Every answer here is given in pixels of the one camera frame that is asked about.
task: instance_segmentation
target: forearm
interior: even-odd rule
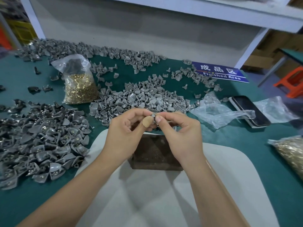
[[[202,225],[248,227],[223,183],[204,158],[183,168],[190,180]]]
[[[118,164],[102,153],[79,175],[24,219],[18,227],[75,226]]]

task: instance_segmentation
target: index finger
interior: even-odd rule
[[[145,108],[132,108],[120,116],[122,116],[125,119],[132,120],[135,117],[141,117],[141,116],[151,116],[152,112],[145,109]]]
[[[188,126],[190,123],[190,118],[184,114],[172,113],[172,112],[159,112],[156,115],[160,115],[168,121],[173,121],[180,127]]]

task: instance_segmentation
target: sign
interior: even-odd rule
[[[200,62],[192,62],[192,64],[197,69],[196,72],[203,76],[210,76],[213,74],[213,78],[249,83],[248,79],[246,79],[242,72],[237,68]]]

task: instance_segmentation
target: person's left hand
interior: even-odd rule
[[[152,112],[147,109],[133,108],[113,118],[100,155],[113,161],[117,167],[130,158],[143,133],[157,127],[156,124],[152,124],[148,128],[143,126],[142,120],[150,115]]]

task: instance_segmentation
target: person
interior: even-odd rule
[[[75,226],[111,174],[134,153],[143,133],[156,128],[142,125],[150,115],[147,109],[134,108],[112,119],[104,148],[93,163],[17,227]],[[155,120],[189,178],[202,226],[249,226],[203,154],[199,121],[169,112],[156,114]],[[175,125],[181,127],[178,132]]]

